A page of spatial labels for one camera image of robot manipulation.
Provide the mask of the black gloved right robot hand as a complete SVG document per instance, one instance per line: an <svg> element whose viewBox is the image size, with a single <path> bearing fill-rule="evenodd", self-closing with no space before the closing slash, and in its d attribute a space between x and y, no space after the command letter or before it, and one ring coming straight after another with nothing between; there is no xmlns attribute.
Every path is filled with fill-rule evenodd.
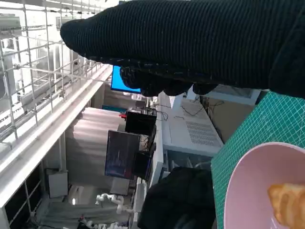
<svg viewBox="0 0 305 229"><path fill-rule="evenodd" d="M302 0L133 0L68 21L60 35L144 96L219 85L305 96Z"/></svg>

